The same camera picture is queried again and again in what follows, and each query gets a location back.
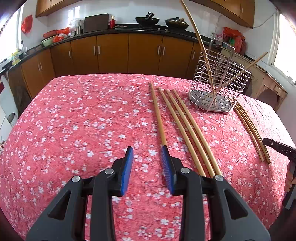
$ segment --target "blue gripper pad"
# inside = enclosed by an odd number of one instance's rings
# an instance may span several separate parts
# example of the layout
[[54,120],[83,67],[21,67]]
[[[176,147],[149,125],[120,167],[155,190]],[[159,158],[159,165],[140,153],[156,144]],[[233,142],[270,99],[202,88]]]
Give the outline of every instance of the blue gripper pad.
[[124,168],[121,177],[121,195],[124,195],[126,190],[128,189],[129,177],[131,175],[131,166],[133,164],[133,148],[131,146],[127,148],[123,162]]
[[175,184],[177,182],[177,172],[173,165],[173,161],[168,151],[168,147],[166,145],[162,146],[161,148],[161,161],[163,164],[163,170],[165,173],[165,181],[167,187],[170,191],[170,194],[173,195],[175,191]]

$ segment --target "hand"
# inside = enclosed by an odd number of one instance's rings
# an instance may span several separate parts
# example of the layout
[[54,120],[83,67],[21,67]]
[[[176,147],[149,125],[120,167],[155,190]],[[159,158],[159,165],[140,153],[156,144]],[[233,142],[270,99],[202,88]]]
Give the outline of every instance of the hand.
[[287,168],[287,174],[286,174],[286,184],[284,187],[285,192],[290,191],[292,184],[296,184],[296,178],[293,179],[293,174],[290,172],[290,163],[289,163]]

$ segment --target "pink floral tablecloth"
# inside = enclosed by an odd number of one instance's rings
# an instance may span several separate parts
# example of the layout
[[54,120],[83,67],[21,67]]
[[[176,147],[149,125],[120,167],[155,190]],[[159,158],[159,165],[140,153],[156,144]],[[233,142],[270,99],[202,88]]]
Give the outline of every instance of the pink floral tablecloth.
[[[172,197],[165,185],[150,81],[177,90],[203,131],[223,176],[267,228],[273,223],[281,207],[288,160],[268,147],[271,164],[261,163],[234,111],[227,115],[199,111],[187,98],[187,80],[94,74],[53,79],[21,115],[1,154],[0,207],[22,237],[72,176],[97,175],[123,157],[130,145],[134,161],[128,190],[124,197],[113,197],[117,240],[179,239],[182,197]],[[156,94],[170,154],[196,170],[165,102],[158,91]],[[239,102],[262,137],[294,146],[269,105],[246,96]],[[90,216],[89,206],[87,228]],[[207,235],[208,221],[205,209]]]

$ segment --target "wooden stick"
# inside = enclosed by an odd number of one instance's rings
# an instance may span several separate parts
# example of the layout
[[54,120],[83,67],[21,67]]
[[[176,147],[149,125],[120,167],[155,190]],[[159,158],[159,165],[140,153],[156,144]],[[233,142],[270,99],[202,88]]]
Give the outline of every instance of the wooden stick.
[[173,92],[175,93],[175,95],[176,95],[177,99],[179,100],[181,106],[182,106],[183,109],[185,110],[185,112],[186,112],[186,114],[187,114],[189,120],[191,121],[191,123],[192,123],[192,125],[193,125],[195,131],[197,132],[197,135],[199,136],[199,138],[200,138],[202,144],[204,145],[204,147],[205,147],[205,149],[206,149],[206,152],[207,152],[207,154],[208,154],[208,156],[209,156],[209,158],[210,158],[210,161],[211,161],[211,163],[212,163],[212,165],[213,165],[213,167],[214,167],[215,173],[216,173],[217,175],[222,175],[222,173],[221,173],[221,171],[220,171],[220,168],[219,168],[219,165],[218,165],[218,163],[217,163],[217,161],[216,161],[216,159],[215,159],[215,157],[214,157],[214,155],[213,155],[213,153],[212,153],[212,151],[211,151],[211,148],[210,148],[209,144],[207,143],[207,141],[206,141],[204,135],[202,134],[200,128],[198,127],[197,123],[195,122],[193,116],[192,116],[191,113],[189,112],[187,106],[184,104],[184,102],[182,101],[182,99],[180,98],[180,96],[178,95],[178,93],[177,93],[174,89],[173,89]]
[[237,102],[236,104],[236,107],[237,109],[241,112],[243,118],[246,120],[246,122],[248,123],[248,125],[250,125],[250,129],[251,131],[253,132],[256,140],[257,140],[257,143],[259,144],[264,156],[265,156],[265,159],[266,159],[266,162],[268,164],[270,164],[270,155],[266,149],[266,146],[263,145],[262,143],[262,138],[257,130],[257,128],[255,127],[254,123],[252,122],[251,118],[248,116],[247,112],[244,110],[244,108],[241,106],[241,104],[239,102]]
[[189,140],[189,137],[187,136],[187,134],[186,134],[186,132],[184,130],[184,127],[182,126],[182,124],[181,124],[181,122],[180,122],[177,114],[175,113],[174,109],[172,108],[172,106],[171,106],[170,102],[168,101],[168,99],[166,98],[165,94],[162,92],[162,90],[160,88],[158,88],[158,89],[159,89],[159,91],[160,91],[160,93],[161,93],[161,95],[162,95],[165,103],[167,104],[167,106],[168,106],[168,108],[169,108],[169,110],[170,110],[170,112],[171,112],[171,114],[172,114],[175,122],[177,123],[177,126],[178,126],[178,128],[179,128],[179,130],[180,130],[180,132],[181,132],[181,134],[182,134],[182,136],[184,138],[184,140],[185,140],[185,143],[186,143],[186,145],[187,145],[187,147],[189,149],[189,152],[191,153],[192,159],[193,159],[193,161],[194,161],[194,163],[196,165],[196,168],[198,170],[198,173],[201,176],[204,176],[205,177],[205,172],[204,172],[204,170],[202,168],[202,165],[200,164],[200,161],[199,161],[199,159],[198,159],[198,157],[196,155],[196,152],[195,152],[195,150],[194,150],[194,148],[193,148],[193,146],[192,146],[192,144],[191,144],[191,142]]
[[254,146],[255,146],[255,148],[256,148],[258,154],[259,154],[260,160],[261,160],[262,162],[264,162],[264,158],[263,158],[263,155],[262,155],[261,149],[259,148],[258,142],[256,141],[256,139],[255,139],[255,137],[254,137],[254,134],[253,134],[253,132],[252,132],[251,129],[250,129],[250,125],[249,125],[249,124],[247,123],[247,121],[243,118],[242,113],[241,113],[241,111],[239,110],[239,108],[238,108],[237,106],[234,107],[234,110],[235,110],[235,112],[237,113],[237,115],[239,116],[239,118],[240,118],[241,122],[243,123],[243,125],[245,126],[247,132],[249,133],[249,135],[250,135],[250,137],[251,137],[251,139],[252,139],[252,141],[253,141],[253,144],[254,144]]
[[156,112],[156,118],[157,118],[159,133],[160,133],[160,137],[161,137],[161,144],[164,146],[164,145],[166,145],[165,132],[163,129],[163,123],[161,121],[161,115],[160,115],[160,111],[159,111],[159,107],[158,107],[158,103],[157,103],[157,98],[156,98],[155,91],[154,91],[154,85],[153,85],[152,81],[150,83],[151,83],[152,99],[154,102],[154,108],[155,108],[155,112]]
[[193,20],[193,17],[191,16],[191,13],[189,12],[189,10],[187,8],[187,6],[183,2],[183,0],[180,0],[180,2],[181,2],[181,5],[184,8],[184,10],[185,10],[185,12],[187,14],[187,17],[189,18],[189,20],[190,20],[190,22],[192,24],[192,27],[193,27],[193,29],[195,31],[196,37],[197,37],[198,42],[200,44],[200,49],[205,54],[204,57],[205,57],[205,62],[206,62],[206,66],[207,66],[207,73],[209,75],[209,79],[210,79],[210,83],[211,83],[211,87],[212,87],[212,92],[214,93],[214,91],[215,91],[215,89],[214,89],[214,81],[213,81],[213,77],[212,77],[210,63],[209,63],[209,60],[208,60],[208,58],[206,56],[205,46],[203,44],[202,37],[200,36],[200,33],[199,33],[198,29],[197,29],[197,26],[196,26],[196,24],[195,24],[195,22]]
[[267,52],[263,53],[259,58],[257,58],[256,60],[254,60],[252,63],[250,63],[245,69],[243,69],[241,72],[237,73],[235,76],[233,76],[231,79],[229,79],[228,81],[226,81],[224,84],[222,84],[219,88],[217,88],[215,90],[215,92],[217,93],[221,88],[227,86],[229,83],[231,83],[233,80],[235,80],[237,77],[239,77],[241,74],[245,73],[248,69],[250,69],[251,67],[253,67],[253,65],[255,65],[257,62],[259,62],[265,55],[267,55]]
[[176,102],[176,100],[174,99],[174,97],[172,96],[172,94],[170,93],[169,90],[167,90],[167,93],[168,93],[168,96],[170,97],[170,99],[172,100],[174,106],[176,107],[177,111],[179,112],[179,114],[180,114],[182,120],[184,121],[187,129],[189,130],[189,132],[191,134],[191,137],[192,137],[194,143],[196,144],[196,146],[197,146],[197,148],[198,148],[198,150],[199,150],[199,152],[200,152],[200,154],[202,156],[202,159],[204,160],[204,163],[205,163],[205,165],[207,167],[207,170],[208,170],[208,172],[210,174],[210,177],[213,178],[215,176],[215,172],[214,172],[214,170],[212,168],[212,165],[211,165],[211,163],[210,163],[210,161],[209,161],[209,159],[208,159],[208,157],[207,157],[207,155],[206,155],[206,153],[205,153],[205,151],[204,151],[204,149],[202,147],[202,144],[200,143],[200,141],[197,138],[194,130],[192,129],[189,121],[187,120],[186,116],[184,115],[183,111],[181,110],[181,108],[179,107],[178,103]]

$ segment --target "wire basket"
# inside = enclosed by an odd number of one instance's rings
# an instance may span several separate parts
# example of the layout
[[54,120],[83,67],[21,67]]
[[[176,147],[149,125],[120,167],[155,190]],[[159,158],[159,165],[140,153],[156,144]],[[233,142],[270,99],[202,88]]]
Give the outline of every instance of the wire basket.
[[[217,41],[227,46],[230,51],[229,58],[211,50],[213,43]],[[189,99],[206,112],[231,111],[250,78],[251,73],[232,59],[234,51],[235,49],[231,45],[212,39],[209,50],[206,50],[206,53],[201,52],[191,83]],[[207,70],[206,59],[209,61],[210,72]],[[212,75],[213,82],[210,81],[209,73]]]

